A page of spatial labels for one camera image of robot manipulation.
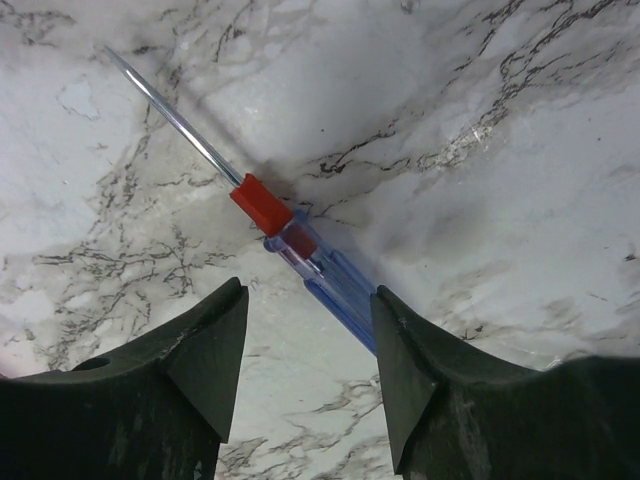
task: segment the screwdriver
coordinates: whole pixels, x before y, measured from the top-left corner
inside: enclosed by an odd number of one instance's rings
[[[244,178],[157,90],[118,54],[111,61],[168,121],[233,186],[231,199],[265,234],[264,248],[280,255],[304,286],[375,355],[369,300],[375,288],[347,257],[325,242],[302,210],[292,211],[251,173]]]

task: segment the marble countertop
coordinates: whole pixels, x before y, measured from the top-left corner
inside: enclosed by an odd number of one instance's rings
[[[434,323],[538,369],[637,355],[637,3],[0,0],[0,372],[73,367],[238,276],[218,478],[391,478],[375,359],[105,42]]]

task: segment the screwdriver handle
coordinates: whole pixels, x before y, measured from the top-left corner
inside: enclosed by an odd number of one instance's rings
[[[375,355],[370,298],[375,288],[347,259],[326,243],[296,210],[291,221],[264,240],[303,278],[304,285],[347,329]]]

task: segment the blue transparent handle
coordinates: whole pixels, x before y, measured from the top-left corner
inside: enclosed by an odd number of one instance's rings
[[[320,238],[304,212],[297,210],[280,233],[264,240],[264,247],[298,272],[307,290],[375,355],[370,306],[375,288]]]

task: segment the white marble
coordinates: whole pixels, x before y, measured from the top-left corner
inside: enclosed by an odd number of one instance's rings
[[[69,368],[237,275],[218,477],[391,477],[374,359],[105,42],[435,323],[539,369],[637,355],[636,3],[0,1],[0,371]]]

